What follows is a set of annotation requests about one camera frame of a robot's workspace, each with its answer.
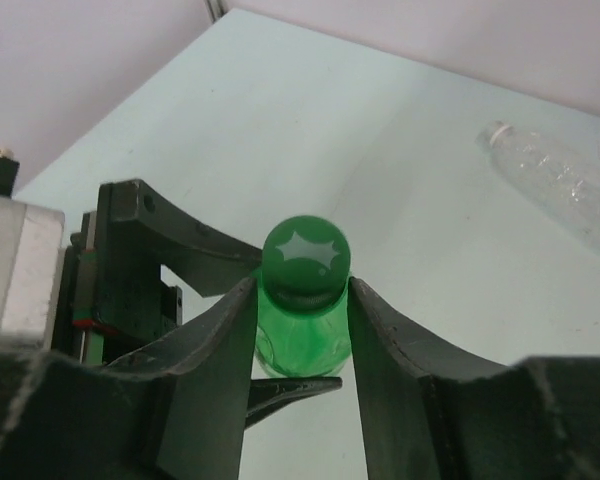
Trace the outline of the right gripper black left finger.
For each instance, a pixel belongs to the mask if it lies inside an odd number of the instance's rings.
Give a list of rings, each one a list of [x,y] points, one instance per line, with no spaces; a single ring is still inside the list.
[[[0,352],[0,479],[234,479],[256,323],[241,280],[106,367]]]

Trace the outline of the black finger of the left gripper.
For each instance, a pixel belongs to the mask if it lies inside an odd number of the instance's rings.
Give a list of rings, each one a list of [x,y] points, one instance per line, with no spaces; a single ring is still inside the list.
[[[292,403],[342,388],[340,377],[252,379],[245,429],[249,429]]]

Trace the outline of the green plastic bottle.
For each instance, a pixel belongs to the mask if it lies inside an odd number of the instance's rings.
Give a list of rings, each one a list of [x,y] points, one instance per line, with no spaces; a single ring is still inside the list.
[[[263,288],[260,269],[252,276],[258,286],[258,324],[254,356],[270,377],[334,376],[351,356],[348,290],[329,308],[293,313],[278,307]]]

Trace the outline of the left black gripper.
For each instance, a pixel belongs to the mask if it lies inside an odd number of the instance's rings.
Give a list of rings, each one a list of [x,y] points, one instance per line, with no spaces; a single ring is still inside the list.
[[[228,292],[261,264],[262,250],[190,216],[140,179],[105,183],[97,213],[70,236],[54,326],[54,349],[106,365],[182,324],[182,290],[164,265],[201,296]],[[96,246],[96,233],[106,247]]]

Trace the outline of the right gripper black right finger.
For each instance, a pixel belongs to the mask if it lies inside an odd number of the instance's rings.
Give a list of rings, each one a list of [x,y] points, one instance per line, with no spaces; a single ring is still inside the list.
[[[348,316],[370,478],[600,479],[600,356],[501,365],[358,278]]]

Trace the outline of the green bottle cap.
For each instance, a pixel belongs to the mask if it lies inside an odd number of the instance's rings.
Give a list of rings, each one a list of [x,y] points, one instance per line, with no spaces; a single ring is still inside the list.
[[[349,243],[335,224],[312,215],[294,216],[276,225],[264,242],[262,285],[284,310],[318,312],[340,299],[350,266]]]

